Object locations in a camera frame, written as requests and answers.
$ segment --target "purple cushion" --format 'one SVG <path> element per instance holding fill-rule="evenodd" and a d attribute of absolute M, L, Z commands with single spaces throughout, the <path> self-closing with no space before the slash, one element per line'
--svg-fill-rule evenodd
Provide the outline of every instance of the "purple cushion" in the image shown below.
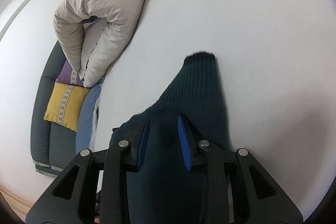
<path fill-rule="evenodd" d="M 57 83 L 67 85 L 79 85 L 84 86 L 83 81 L 80 80 L 78 73 L 76 73 L 70 66 L 68 60 L 65 61 L 61 73 L 56 79 Z"/>

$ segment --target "ribbed cuff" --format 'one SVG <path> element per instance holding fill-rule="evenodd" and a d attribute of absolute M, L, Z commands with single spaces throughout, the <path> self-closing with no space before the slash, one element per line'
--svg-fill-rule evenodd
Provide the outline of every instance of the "ribbed cuff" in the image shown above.
<path fill-rule="evenodd" d="M 205 103 L 221 100 L 216 58 L 207 52 L 186 57 L 183 67 L 161 95 L 161 103 Z"/>

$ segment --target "black cloth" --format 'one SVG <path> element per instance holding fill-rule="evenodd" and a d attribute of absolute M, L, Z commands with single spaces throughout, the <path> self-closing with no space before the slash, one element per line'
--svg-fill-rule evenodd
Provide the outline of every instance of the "black cloth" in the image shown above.
<path fill-rule="evenodd" d="M 200 52 L 184 65 L 158 101 L 133 116 L 112 135 L 110 145 L 150 117 L 150 135 L 139 173 L 127 174 L 132 224 L 195 224 L 199 221 L 204 177 L 187 172 L 182 157 L 178 116 L 184 114 L 204 139 L 228 148 L 228 122 L 215 56 Z"/>

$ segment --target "blue pillowcase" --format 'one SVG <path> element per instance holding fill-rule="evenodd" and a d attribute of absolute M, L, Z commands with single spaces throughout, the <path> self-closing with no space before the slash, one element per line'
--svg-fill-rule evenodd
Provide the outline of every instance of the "blue pillowcase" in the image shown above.
<path fill-rule="evenodd" d="M 76 154 L 78 154 L 82 149 L 90 148 L 91 146 L 92 134 L 95 131 L 98 119 L 98 116 L 95 113 L 95 106 L 100 95 L 101 85 L 102 81 L 93 86 L 83 102 L 78 118 Z"/>

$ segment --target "blue gripper pad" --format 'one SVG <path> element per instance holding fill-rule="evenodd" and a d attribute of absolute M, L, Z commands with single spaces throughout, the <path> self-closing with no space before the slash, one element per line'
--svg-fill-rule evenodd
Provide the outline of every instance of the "blue gripper pad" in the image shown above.
<path fill-rule="evenodd" d="M 141 166 L 143 165 L 143 161 L 145 159 L 145 153 L 147 149 L 148 137 L 150 132 L 151 123 L 149 118 L 147 117 L 145 125 L 142 130 L 139 146 L 138 146 L 138 155 L 136 160 L 136 167 L 140 170 Z"/>
<path fill-rule="evenodd" d="M 178 117 L 177 120 L 177 128 L 178 128 L 178 135 L 180 137 L 180 143 L 181 143 L 181 148 L 182 148 L 182 154 L 183 154 L 183 160 L 184 160 L 184 165 L 187 167 L 187 170 L 191 170 L 191 151 L 190 151 L 190 146 L 188 143 L 188 138 L 187 134 L 185 131 L 185 127 L 183 124 L 183 119 L 181 116 Z"/>

